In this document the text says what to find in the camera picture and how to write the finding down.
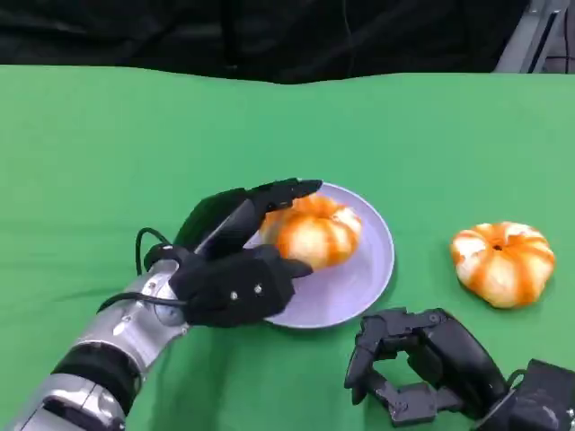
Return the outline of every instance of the fake pumpkin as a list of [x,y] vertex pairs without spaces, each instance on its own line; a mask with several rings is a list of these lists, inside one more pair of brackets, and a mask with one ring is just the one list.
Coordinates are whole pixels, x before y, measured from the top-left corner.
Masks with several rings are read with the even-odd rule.
[[533,303],[553,273],[547,240],[526,224],[478,224],[458,233],[451,255],[459,280],[497,308]]
[[274,244],[285,259],[298,259],[314,270],[338,265],[358,247],[361,220],[350,207],[314,193],[295,199],[291,208],[268,213],[262,241]]

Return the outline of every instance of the lavender plate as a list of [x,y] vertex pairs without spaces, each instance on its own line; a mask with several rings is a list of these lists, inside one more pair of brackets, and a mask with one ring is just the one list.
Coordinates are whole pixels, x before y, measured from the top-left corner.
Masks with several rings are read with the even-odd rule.
[[[279,326],[317,329],[348,321],[379,298],[394,269],[392,235],[377,211],[343,187],[324,183],[319,193],[350,206],[361,218],[359,246],[347,262],[295,280],[296,294],[287,308],[268,318]],[[250,243],[260,243],[257,234]]]

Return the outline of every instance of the green backdrop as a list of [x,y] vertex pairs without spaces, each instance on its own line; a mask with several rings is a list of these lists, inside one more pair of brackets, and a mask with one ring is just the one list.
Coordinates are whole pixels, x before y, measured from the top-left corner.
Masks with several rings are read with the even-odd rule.
[[[442,306],[504,374],[575,367],[575,80],[389,75],[277,86],[153,71],[0,68],[0,423],[99,303],[135,276],[133,241],[174,235],[198,200],[291,176],[352,189],[389,224],[394,277],[375,309]],[[495,311],[457,283],[447,245],[501,220],[543,231],[557,269],[540,303]],[[172,347],[128,428],[390,429],[342,387],[358,320],[331,330],[195,329]],[[395,383],[405,363],[382,365]],[[420,429],[464,429],[446,413]]]

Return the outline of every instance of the green table surface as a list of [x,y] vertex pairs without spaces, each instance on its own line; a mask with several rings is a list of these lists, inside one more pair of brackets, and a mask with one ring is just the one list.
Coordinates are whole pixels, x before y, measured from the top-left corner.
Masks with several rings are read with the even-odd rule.
[[[444,307],[504,374],[532,357],[575,367],[572,77],[277,86],[8,66],[0,89],[0,423],[134,278],[138,228],[173,236],[202,197],[291,176],[352,189],[389,224],[394,277],[371,310]],[[465,292],[448,252],[458,230],[501,220],[537,226],[557,256],[541,301],[520,311]],[[194,329],[156,364],[128,429],[391,429],[342,387],[357,330]],[[380,369],[417,380],[404,361]],[[418,429],[468,425],[445,413]]]

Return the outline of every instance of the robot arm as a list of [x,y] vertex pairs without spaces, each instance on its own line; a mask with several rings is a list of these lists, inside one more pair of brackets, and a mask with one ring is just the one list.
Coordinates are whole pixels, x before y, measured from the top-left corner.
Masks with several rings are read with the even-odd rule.
[[281,312],[294,294],[292,278],[311,268],[282,259],[273,246],[243,246],[268,211],[321,185],[284,180],[201,201],[174,244],[153,247],[147,272],[100,307],[6,430],[123,430],[155,360],[191,326],[233,327]]

